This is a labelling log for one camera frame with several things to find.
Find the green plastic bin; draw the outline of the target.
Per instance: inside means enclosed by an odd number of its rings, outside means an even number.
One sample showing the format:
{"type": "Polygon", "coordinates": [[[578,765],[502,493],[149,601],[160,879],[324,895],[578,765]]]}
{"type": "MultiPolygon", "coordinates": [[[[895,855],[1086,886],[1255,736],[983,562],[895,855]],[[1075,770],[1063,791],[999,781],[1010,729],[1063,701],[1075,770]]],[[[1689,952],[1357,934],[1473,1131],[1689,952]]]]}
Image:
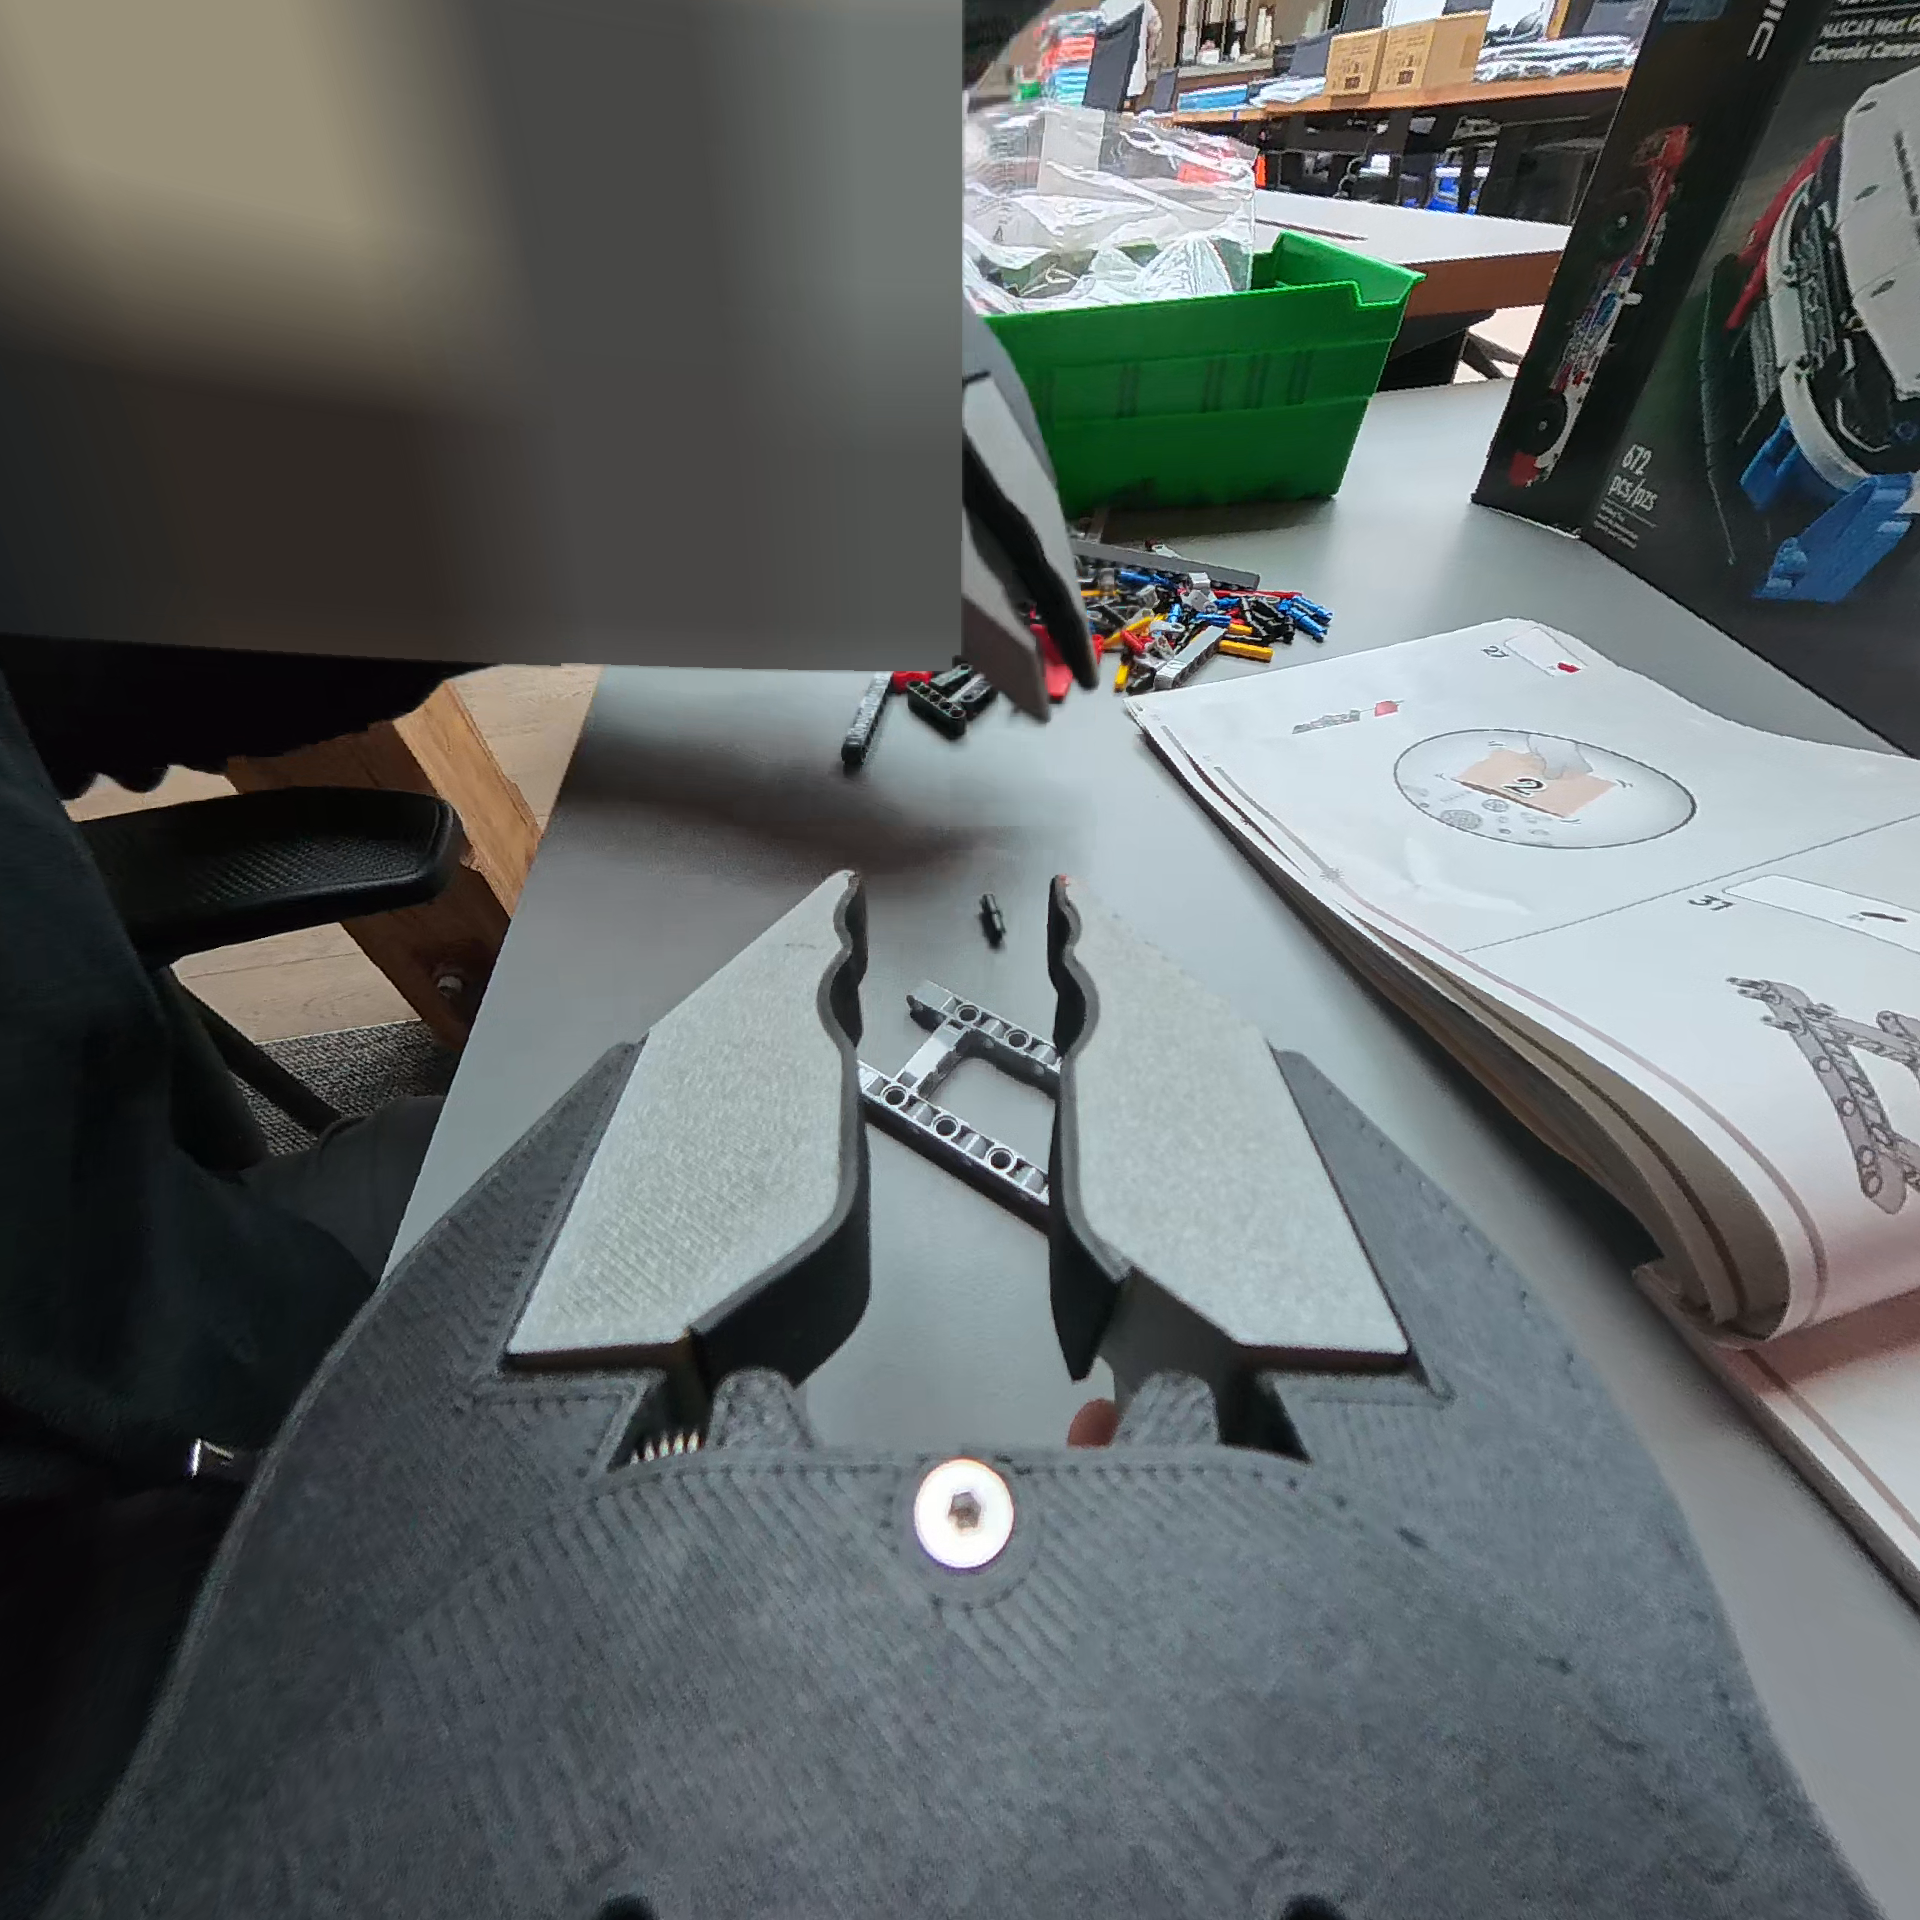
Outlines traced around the green plastic bin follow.
{"type": "Polygon", "coordinates": [[[1297,232],[1216,297],[990,317],[1066,518],[1331,497],[1421,276],[1297,232]]]}

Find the pile of lego pieces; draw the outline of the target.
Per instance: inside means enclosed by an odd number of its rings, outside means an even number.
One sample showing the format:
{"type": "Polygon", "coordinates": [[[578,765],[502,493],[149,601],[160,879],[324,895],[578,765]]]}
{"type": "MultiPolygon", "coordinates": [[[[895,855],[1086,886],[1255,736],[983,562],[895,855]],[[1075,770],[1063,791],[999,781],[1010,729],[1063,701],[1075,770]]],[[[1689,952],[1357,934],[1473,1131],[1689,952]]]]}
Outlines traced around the pile of lego pieces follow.
{"type": "MultiPolygon", "coordinates": [[[[1121,692],[1170,691],[1207,659],[1271,661],[1306,634],[1325,641],[1331,608],[1294,588],[1265,588],[1260,576],[1190,560],[1172,548],[1121,544],[1070,534],[1094,659],[1117,659],[1121,692]]],[[[872,754],[885,714],[902,705],[946,738],[959,738],[996,699],[967,659],[945,669],[893,669],[867,682],[841,742],[844,772],[872,754]]]]}

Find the black lego set box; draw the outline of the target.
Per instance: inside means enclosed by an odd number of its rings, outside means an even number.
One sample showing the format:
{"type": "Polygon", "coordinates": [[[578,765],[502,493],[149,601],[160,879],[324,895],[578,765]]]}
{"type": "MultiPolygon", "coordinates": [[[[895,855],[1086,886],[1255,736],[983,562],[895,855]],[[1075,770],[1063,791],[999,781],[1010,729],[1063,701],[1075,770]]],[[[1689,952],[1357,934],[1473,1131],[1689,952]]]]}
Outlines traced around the black lego set box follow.
{"type": "Polygon", "coordinates": [[[1914,1],[1659,5],[1475,500],[1916,752],[1914,1]]]}

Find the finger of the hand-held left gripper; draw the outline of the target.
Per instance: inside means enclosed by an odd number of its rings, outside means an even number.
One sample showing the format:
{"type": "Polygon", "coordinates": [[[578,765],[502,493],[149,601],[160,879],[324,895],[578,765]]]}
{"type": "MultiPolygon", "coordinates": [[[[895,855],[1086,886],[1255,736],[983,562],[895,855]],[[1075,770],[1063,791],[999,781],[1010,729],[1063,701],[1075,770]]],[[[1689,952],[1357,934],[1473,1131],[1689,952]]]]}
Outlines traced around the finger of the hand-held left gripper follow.
{"type": "Polygon", "coordinates": [[[962,654],[1038,719],[1050,659],[1080,687],[1098,684],[1066,520],[1027,453],[1004,483],[980,451],[962,451],[962,654]]]}
{"type": "Polygon", "coordinates": [[[1061,514],[1020,375],[983,319],[962,319],[962,500],[976,518],[999,511],[1061,514]]]}

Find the clear plastic bags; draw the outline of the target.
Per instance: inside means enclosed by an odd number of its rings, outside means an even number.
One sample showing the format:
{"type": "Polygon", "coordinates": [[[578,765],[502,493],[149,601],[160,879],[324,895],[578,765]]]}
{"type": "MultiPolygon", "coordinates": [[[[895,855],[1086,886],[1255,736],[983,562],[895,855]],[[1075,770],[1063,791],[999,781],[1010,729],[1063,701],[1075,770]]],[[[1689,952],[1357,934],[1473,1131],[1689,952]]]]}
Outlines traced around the clear plastic bags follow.
{"type": "Polygon", "coordinates": [[[1054,102],[964,119],[962,285],[983,315],[1246,292],[1253,156],[1153,116],[1054,102]]]}

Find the white lego instruction booklet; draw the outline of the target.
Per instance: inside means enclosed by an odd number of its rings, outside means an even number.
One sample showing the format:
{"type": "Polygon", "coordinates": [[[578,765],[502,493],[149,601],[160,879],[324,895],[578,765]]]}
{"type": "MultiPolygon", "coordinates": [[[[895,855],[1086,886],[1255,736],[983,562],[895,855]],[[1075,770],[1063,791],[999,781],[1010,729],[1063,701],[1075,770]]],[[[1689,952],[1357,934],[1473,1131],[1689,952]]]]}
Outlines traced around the white lego instruction booklet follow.
{"type": "Polygon", "coordinates": [[[1918,772],[1532,620],[1126,705],[1239,847],[1653,1242],[1637,1278],[1918,1576],[1918,772]]]}

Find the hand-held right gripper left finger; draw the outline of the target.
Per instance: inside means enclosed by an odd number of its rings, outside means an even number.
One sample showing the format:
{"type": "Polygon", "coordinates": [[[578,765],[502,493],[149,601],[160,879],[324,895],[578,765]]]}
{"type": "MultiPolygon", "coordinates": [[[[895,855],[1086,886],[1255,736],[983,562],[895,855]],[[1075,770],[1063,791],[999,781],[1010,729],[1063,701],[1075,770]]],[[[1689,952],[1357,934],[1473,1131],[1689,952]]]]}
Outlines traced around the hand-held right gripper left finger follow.
{"type": "Polygon", "coordinates": [[[511,1366],[800,1383],[853,1336],[869,1295],[863,967],[860,879],[832,872],[648,1031],[511,1366]]]}

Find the long wooden workbench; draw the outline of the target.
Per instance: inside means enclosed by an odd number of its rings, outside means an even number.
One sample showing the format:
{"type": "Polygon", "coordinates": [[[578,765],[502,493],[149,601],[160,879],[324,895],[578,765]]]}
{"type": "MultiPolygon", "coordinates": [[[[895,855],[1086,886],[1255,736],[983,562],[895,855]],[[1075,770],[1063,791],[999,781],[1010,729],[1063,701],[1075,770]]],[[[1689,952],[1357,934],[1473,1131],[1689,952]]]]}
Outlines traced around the long wooden workbench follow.
{"type": "Polygon", "coordinates": [[[1350,174],[1382,156],[1385,197],[1399,206],[1403,172],[1428,181],[1433,163],[1451,151],[1463,156],[1461,190],[1468,193],[1484,158],[1479,209],[1502,216],[1537,169],[1528,151],[1565,137],[1600,142],[1627,82],[1627,68],[1461,81],[1299,103],[1181,109],[1167,121],[1251,146],[1260,155],[1260,185],[1292,193],[1332,195],[1350,174]]]}

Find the dark grey lego frame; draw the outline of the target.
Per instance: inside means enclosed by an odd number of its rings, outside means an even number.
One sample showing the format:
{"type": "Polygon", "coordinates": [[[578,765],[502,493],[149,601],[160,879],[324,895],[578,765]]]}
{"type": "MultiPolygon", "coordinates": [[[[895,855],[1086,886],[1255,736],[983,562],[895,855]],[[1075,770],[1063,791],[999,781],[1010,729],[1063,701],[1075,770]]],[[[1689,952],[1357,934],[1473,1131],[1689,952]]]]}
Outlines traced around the dark grey lego frame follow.
{"type": "Polygon", "coordinates": [[[1001,1020],[980,1001],[936,980],[922,980],[906,999],[909,1015],[927,1036],[902,1066],[856,1063],[865,1119],[1001,1209],[1047,1230],[1050,1188],[1043,1165],[948,1112],[936,1094],[953,1066],[978,1059],[1004,1077],[1056,1098],[1059,1052],[1043,1034],[1001,1020]]]}

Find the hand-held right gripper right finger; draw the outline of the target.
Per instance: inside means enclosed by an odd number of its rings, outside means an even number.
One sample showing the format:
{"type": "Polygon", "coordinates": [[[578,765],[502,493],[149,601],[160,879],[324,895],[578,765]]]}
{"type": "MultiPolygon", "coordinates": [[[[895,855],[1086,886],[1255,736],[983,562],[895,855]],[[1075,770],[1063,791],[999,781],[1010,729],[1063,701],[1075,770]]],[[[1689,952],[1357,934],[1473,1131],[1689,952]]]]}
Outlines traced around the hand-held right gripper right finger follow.
{"type": "Polygon", "coordinates": [[[1260,1031],[1056,876],[1050,1308],[1066,1375],[1387,1373],[1406,1334],[1260,1031]]]}

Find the wooden table leg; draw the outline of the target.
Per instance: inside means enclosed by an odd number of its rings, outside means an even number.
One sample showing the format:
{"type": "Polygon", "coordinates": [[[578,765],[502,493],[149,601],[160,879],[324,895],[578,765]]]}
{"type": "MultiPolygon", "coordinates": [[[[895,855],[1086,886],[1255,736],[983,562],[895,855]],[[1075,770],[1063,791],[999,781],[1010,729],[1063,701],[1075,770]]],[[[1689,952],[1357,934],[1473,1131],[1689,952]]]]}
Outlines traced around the wooden table leg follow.
{"type": "Polygon", "coordinates": [[[394,721],[280,756],[227,761],[241,793],[370,786],[454,807],[465,862],[419,906],[354,918],[345,936],[451,1050],[460,1050],[569,763],[597,666],[497,666],[440,684],[394,721]]]}

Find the black office chair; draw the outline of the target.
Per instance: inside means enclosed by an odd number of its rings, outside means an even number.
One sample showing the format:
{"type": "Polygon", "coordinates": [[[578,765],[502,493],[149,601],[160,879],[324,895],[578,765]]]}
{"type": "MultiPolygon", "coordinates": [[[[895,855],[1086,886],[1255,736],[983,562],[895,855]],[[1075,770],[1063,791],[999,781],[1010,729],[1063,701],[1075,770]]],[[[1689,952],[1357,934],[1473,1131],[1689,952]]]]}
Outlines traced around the black office chair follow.
{"type": "Polygon", "coordinates": [[[241,1087],[310,1133],[338,1112],[185,990],[172,964],[440,893],[465,855],[454,807],[412,791],[283,786],[81,821],[160,1001],[185,1151],[236,1174],[266,1153],[241,1087]]]}

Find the grey desk with wooden edge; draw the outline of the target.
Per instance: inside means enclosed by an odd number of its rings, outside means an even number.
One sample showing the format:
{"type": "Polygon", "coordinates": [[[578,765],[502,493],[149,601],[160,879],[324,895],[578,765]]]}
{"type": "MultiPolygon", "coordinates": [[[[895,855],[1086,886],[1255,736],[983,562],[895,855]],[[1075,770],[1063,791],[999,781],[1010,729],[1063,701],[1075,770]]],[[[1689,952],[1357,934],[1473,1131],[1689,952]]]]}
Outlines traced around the grey desk with wooden edge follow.
{"type": "Polygon", "coordinates": [[[1294,229],[1419,273],[1380,375],[1382,391],[1510,379],[1530,343],[1570,227],[1255,192],[1260,236],[1294,229]]]}

